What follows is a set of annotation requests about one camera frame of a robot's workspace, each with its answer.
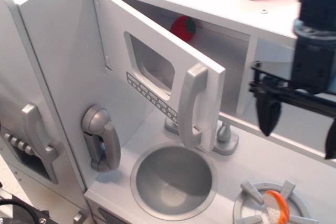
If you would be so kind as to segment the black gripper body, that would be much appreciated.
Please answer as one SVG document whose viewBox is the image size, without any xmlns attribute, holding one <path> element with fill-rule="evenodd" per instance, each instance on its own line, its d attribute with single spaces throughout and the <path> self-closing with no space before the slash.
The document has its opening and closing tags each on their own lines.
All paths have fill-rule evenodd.
<svg viewBox="0 0 336 224">
<path fill-rule="evenodd" d="M 300 36 L 291 62 L 256 61 L 250 91 L 273 94 L 278 101 L 330 118 L 335 102 L 318 97 L 335 95 L 335 37 Z"/>
</svg>

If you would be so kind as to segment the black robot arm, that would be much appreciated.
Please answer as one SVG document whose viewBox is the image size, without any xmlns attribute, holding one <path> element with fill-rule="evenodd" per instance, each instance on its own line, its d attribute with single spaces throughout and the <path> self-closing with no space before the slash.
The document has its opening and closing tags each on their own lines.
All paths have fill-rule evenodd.
<svg viewBox="0 0 336 224">
<path fill-rule="evenodd" d="M 293 61 L 255 61 L 251 67 L 250 91 L 265 136 L 277 126 L 282 103 L 335 118 L 335 102 L 318 97 L 335 95 L 335 0 L 299 2 L 299 17 L 293 25 L 298 37 Z"/>
</svg>

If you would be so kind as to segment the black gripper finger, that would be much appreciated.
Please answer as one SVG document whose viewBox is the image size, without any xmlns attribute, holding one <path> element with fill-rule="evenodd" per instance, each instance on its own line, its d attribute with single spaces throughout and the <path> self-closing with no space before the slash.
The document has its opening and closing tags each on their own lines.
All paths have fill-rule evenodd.
<svg viewBox="0 0 336 224">
<path fill-rule="evenodd" d="M 324 159 L 326 160 L 335 159 L 335 153 L 336 153 L 336 120 L 334 117 L 326 138 Z"/>
<path fill-rule="evenodd" d="M 259 128 L 269 136 L 278 124 L 281 115 L 281 102 L 266 91 L 257 91 L 256 108 Z"/>
</svg>

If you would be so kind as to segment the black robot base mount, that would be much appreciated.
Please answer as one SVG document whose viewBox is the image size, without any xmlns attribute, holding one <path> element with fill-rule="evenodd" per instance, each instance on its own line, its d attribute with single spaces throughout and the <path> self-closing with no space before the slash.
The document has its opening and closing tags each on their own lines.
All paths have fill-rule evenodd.
<svg viewBox="0 0 336 224">
<path fill-rule="evenodd" d="M 39 211 L 1 188 L 1 223 L 57 223 L 47 212 Z"/>
</svg>

